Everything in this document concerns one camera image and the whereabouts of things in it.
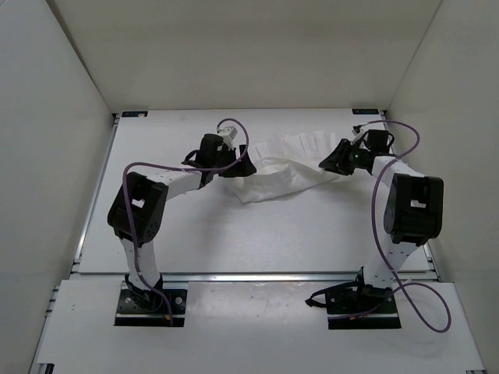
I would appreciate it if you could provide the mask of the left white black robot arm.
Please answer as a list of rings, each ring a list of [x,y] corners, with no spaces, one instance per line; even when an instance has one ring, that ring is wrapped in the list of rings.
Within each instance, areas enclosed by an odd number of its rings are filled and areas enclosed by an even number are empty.
[[[133,301],[148,312],[172,314],[172,298],[163,288],[154,250],[166,203],[204,188],[216,176],[238,178],[257,172],[248,154],[249,143],[235,146],[232,130],[204,135],[199,148],[188,153],[180,167],[135,162],[123,172],[107,221],[125,250],[126,286]]]

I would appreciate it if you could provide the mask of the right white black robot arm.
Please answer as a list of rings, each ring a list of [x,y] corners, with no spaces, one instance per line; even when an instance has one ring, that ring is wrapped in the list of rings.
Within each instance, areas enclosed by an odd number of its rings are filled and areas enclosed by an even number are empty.
[[[386,298],[397,273],[419,247],[436,238],[442,227],[444,182],[411,169],[391,152],[395,137],[387,130],[356,128],[353,140],[341,139],[336,148],[319,163],[325,171],[352,175],[368,171],[375,177],[371,198],[371,224],[378,254],[359,270],[349,293],[350,305],[367,312]],[[382,234],[377,232],[377,189],[389,188],[383,214]]]

